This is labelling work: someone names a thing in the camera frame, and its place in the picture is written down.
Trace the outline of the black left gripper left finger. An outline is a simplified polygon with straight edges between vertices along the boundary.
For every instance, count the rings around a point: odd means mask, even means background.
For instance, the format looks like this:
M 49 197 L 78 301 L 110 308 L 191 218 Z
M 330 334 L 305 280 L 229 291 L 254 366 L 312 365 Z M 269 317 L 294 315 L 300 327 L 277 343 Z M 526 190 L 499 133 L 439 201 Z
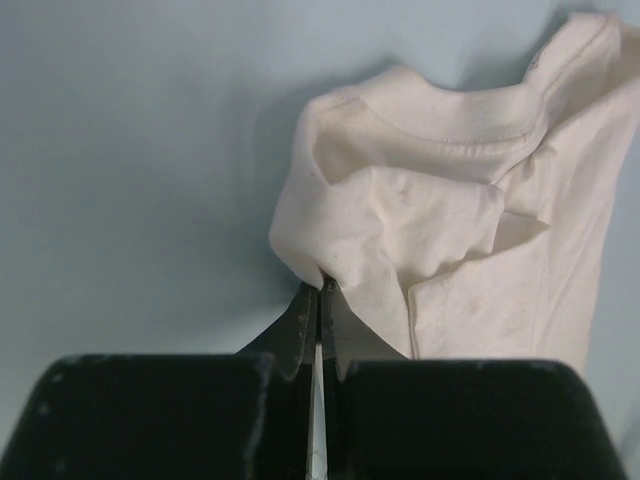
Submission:
M 306 479 L 318 292 L 239 352 L 53 363 L 1 458 L 5 479 Z

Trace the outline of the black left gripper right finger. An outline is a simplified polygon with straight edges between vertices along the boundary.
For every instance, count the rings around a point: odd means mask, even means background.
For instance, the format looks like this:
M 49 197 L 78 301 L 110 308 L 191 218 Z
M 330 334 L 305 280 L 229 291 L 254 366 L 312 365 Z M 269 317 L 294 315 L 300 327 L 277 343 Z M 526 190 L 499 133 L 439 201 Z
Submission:
M 622 479 L 591 391 L 549 360 L 409 360 L 319 295 L 332 479 Z

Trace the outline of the cream white t shirt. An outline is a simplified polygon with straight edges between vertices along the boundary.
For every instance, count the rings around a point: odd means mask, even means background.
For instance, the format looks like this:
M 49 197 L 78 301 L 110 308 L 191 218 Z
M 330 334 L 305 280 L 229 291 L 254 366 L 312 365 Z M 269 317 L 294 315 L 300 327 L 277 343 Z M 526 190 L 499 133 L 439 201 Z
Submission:
M 571 15 L 504 88 L 406 66 L 312 100 L 269 241 L 409 360 L 549 360 L 582 379 L 639 30 Z

